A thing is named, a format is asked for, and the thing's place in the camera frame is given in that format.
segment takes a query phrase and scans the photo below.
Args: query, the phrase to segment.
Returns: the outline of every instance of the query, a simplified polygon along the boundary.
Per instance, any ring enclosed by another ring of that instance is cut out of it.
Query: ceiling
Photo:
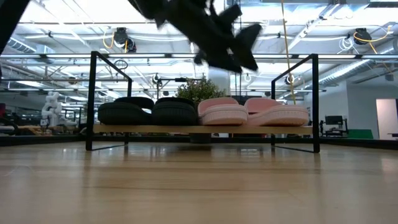
[[[278,1],[251,1],[242,0],[243,16],[234,25],[235,32],[254,22],[260,22],[263,30],[253,47],[254,54],[284,54],[284,28],[282,13]],[[355,1],[357,4],[328,5],[327,1],[313,3],[313,1],[287,1],[285,6],[285,19],[287,38],[290,54],[368,54],[371,50],[369,44],[349,44],[349,48],[342,48],[342,41],[348,34],[352,40],[355,28],[366,28],[373,39],[384,37],[390,26],[389,35],[374,43],[375,48],[391,41],[397,34],[396,25],[397,8],[369,8],[367,1]],[[216,0],[218,12],[230,4],[231,1]],[[320,14],[328,13],[324,20],[319,19]],[[24,45],[39,49],[38,46],[47,46],[56,54],[87,54],[92,50],[101,53],[123,54],[124,50],[115,45],[108,49],[105,42],[110,45],[111,35],[117,27],[126,27],[130,38],[137,45],[137,54],[144,53],[173,53],[190,54],[198,49],[191,46],[188,40],[176,28],[166,24],[161,30],[156,29],[152,21],[143,18],[127,0],[31,0],[22,16],[20,23],[14,31],[13,38]],[[6,47],[4,54],[20,54],[21,52]],[[180,58],[129,58],[129,64],[124,70],[134,80],[133,88],[151,89],[153,76],[158,73],[162,78],[188,77],[198,78],[208,74],[207,65],[194,65],[192,59]],[[88,59],[55,59],[51,64],[37,64],[35,60],[7,59],[2,60],[2,70],[5,78],[40,78],[51,74],[50,78],[63,79],[69,77],[88,77],[90,67]],[[258,72],[244,71],[249,74],[250,80],[242,79],[242,88],[270,88],[271,81],[288,66],[285,60],[257,60]],[[336,67],[341,63],[336,60],[320,60],[320,73]],[[293,71],[297,79],[296,85],[311,80],[311,64],[305,63]],[[99,66],[97,78],[117,78],[116,72],[111,68]],[[376,69],[373,73],[383,73]],[[364,73],[362,78],[371,73]],[[235,76],[229,74],[231,89],[235,89]],[[165,89],[173,94],[181,83],[170,82]],[[391,85],[378,78],[370,79],[360,85]],[[21,83],[11,83],[13,88],[34,86]],[[86,88],[86,83],[71,85],[68,82],[45,82],[49,88]],[[103,88],[126,88],[126,82],[101,82]],[[277,83],[278,88],[288,88],[283,80]],[[116,96],[123,96],[125,91],[115,91]],[[135,91],[135,95],[151,97],[155,92]]]

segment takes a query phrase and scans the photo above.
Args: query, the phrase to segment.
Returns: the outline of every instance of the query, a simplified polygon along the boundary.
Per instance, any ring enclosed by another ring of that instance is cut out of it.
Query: white robot
[[[45,97],[45,104],[42,109],[42,126],[56,126],[59,122],[59,115],[62,111],[62,105],[58,102],[58,92],[49,92]]]

